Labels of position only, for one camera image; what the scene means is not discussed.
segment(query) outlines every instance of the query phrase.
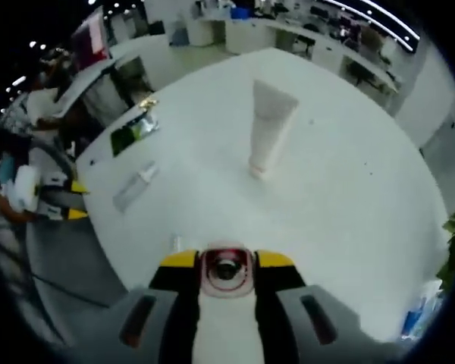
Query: ceiling light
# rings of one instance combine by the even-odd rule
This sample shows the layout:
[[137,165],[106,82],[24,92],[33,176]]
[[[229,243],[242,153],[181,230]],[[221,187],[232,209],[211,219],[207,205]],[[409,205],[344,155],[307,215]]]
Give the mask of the ceiling light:
[[413,48],[408,44],[406,43],[403,38],[400,38],[395,32],[393,32],[391,29],[387,28],[385,25],[379,23],[376,19],[373,19],[371,17],[369,17],[368,15],[362,13],[361,11],[359,10],[356,10],[354,8],[351,8],[350,6],[347,6],[345,4],[342,4],[341,2],[336,2],[335,0],[325,0],[325,2],[328,2],[330,4],[334,4],[334,5],[337,5],[337,6],[341,6],[341,7],[345,7],[346,9],[348,9],[349,11],[352,11],[354,14],[357,14],[359,15],[360,17],[363,17],[365,18],[366,20],[370,20],[372,21],[372,23],[374,25],[377,25],[378,27],[380,27],[381,29],[383,29],[383,31],[385,31],[386,33],[388,33],[390,36],[398,39],[401,44],[406,48],[408,49],[410,52],[413,52]]
[[12,82],[12,86],[18,86],[22,82],[24,82],[27,78],[25,76],[18,77],[14,82]]

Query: wall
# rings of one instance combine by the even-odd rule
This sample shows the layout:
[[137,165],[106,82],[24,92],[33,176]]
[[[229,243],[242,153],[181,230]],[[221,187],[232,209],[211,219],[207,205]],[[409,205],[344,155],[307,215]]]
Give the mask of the wall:
[[195,0],[145,0],[146,16],[149,23],[161,20],[165,33],[172,40],[175,31],[184,26],[184,19],[190,13]]
[[443,124],[455,103],[455,80],[431,44],[415,86],[396,114],[396,122],[419,148]]
[[426,34],[421,33],[421,39],[419,40],[418,48],[416,49],[415,55],[412,56],[412,63],[409,67],[407,67],[407,72],[404,76],[404,83],[401,86],[398,94],[392,99],[391,104],[387,108],[388,114],[392,117],[394,117],[401,110],[407,96],[413,91],[416,83],[416,78],[423,68],[423,64],[425,63],[430,45],[431,41],[429,37]]
[[423,146],[422,152],[433,173],[447,211],[455,211],[455,102],[444,123]]

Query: computer monitor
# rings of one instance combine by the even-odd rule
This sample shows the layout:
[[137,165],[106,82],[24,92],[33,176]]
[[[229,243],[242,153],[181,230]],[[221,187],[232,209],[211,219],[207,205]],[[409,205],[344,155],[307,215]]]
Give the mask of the computer monitor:
[[320,17],[321,19],[328,20],[328,11],[317,8],[316,6],[312,6],[310,8],[310,14],[316,15],[317,17]]
[[108,37],[102,7],[97,8],[71,37],[73,60],[78,71],[109,58]]
[[346,17],[340,17],[339,18],[339,24],[342,27],[346,27],[346,28],[351,28],[352,27],[352,21],[350,21],[350,19],[347,19]]

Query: cable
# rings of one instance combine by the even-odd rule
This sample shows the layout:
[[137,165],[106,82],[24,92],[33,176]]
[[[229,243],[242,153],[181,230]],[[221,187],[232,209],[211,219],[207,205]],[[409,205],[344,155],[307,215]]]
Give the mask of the cable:
[[32,276],[33,278],[37,279],[38,281],[41,281],[42,283],[45,283],[45,284],[51,286],[52,288],[58,290],[59,292],[62,292],[63,294],[65,294],[67,296],[73,297],[76,300],[83,301],[83,302],[88,303],[88,304],[93,305],[93,306],[101,307],[102,309],[109,308],[109,305],[106,305],[105,303],[101,303],[99,301],[92,300],[92,299],[90,299],[88,297],[82,296],[82,295],[80,295],[78,293],[72,292],[72,291],[68,290],[67,288],[61,286],[60,284],[57,284],[55,282],[52,282],[52,281],[50,281],[48,279],[45,279],[45,278],[39,276],[38,274],[36,274],[36,273],[34,273],[32,271],[32,268],[29,266],[28,263],[24,262],[22,259],[17,257],[15,255],[15,253],[11,252],[10,250],[5,248],[1,244],[0,244],[0,251],[2,253],[4,253],[8,258],[10,258],[13,261],[15,261],[18,265],[20,265],[30,276]]

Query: white container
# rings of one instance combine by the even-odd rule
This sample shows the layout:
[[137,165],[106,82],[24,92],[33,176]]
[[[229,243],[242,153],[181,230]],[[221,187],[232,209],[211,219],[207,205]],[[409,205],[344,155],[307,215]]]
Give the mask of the white container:
[[249,169],[257,178],[267,178],[276,165],[299,101],[263,81],[253,85],[254,112]]

